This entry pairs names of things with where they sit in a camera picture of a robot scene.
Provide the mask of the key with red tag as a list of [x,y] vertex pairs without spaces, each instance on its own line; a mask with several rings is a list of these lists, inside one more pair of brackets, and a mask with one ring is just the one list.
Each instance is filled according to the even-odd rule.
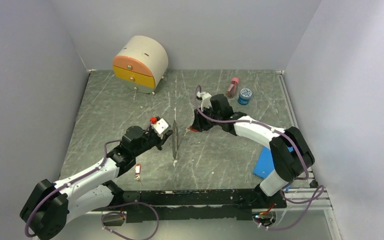
[[190,133],[190,132],[198,132],[198,130],[196,130],[196,129],[194,129],[194,128],[192,128],[191,126],[189,126],[189,127],[187,127],[186,129],[185,129],[185,132],[184,132],[184,137],[188,134],[188,133]]

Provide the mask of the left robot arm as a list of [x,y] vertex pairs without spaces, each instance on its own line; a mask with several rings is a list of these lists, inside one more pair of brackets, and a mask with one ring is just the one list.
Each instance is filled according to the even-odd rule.
[[20,211],[28,238],[50,240],[73,219],[98,208],[117,210],[124,201],[124,191],[114,180],[133,169],[140,180],[141,165],[136,158],[157,148],[173,134],[171,127],[160,119],[147,129],[129,127],[112,150],[104,148],[104,157],[94,165],[62,180],[38,182]]

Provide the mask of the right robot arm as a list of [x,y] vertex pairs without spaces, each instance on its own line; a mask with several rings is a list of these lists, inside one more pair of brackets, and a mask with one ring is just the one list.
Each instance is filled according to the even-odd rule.
[[252,140],[271,152],[274,169],[255,188],[255,202],[262,208],[273,203],[288,184],[307,174],[315,163],[304,136],[297,127],[279,128],[257,121],[246,113],[235,112],[223,94],[195,94],[194,121],[191,129],[203,132],[219,126],[224,132]]

